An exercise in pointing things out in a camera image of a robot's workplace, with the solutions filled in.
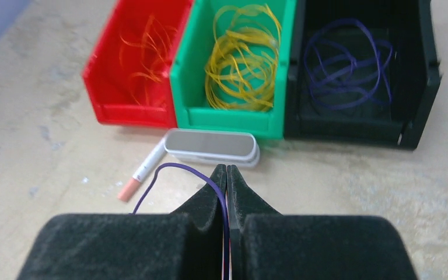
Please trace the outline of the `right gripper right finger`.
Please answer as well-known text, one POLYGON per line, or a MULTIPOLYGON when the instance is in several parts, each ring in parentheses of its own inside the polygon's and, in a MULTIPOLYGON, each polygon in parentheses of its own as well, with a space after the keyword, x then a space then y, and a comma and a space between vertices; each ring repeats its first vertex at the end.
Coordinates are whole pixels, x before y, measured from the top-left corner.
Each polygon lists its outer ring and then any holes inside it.
POLYGON ((233 279, 416 279, 397 229, 370 215, 283 215, 227 167, 233 279))

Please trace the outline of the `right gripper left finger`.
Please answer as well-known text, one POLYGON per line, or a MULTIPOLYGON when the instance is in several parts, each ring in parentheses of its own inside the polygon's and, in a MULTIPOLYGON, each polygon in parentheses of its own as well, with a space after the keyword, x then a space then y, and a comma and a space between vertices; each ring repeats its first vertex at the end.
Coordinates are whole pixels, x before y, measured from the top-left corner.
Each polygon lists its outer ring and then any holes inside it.
POLYGON ((226 166, 167 214, 68 213, 36 237, 19 279, 226 279, 226 166))

